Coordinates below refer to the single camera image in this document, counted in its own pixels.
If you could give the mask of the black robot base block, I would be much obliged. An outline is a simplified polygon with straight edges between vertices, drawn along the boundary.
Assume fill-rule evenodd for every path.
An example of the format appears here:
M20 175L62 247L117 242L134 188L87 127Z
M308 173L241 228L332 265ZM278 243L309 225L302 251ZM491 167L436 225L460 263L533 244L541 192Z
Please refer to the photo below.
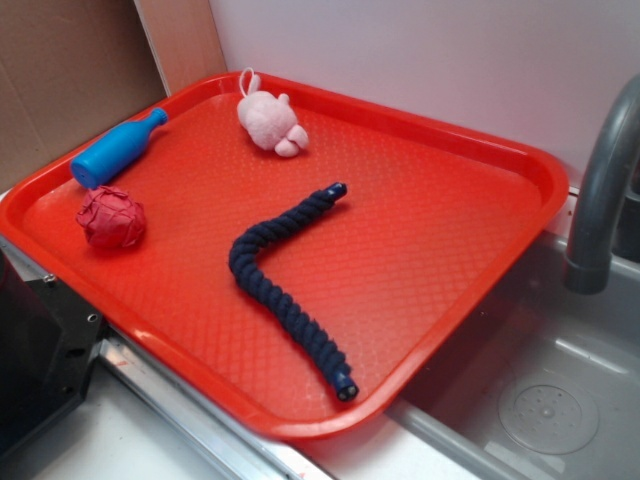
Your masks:
M61 280L24 280L1 256L1 458L86 398L101 312Z

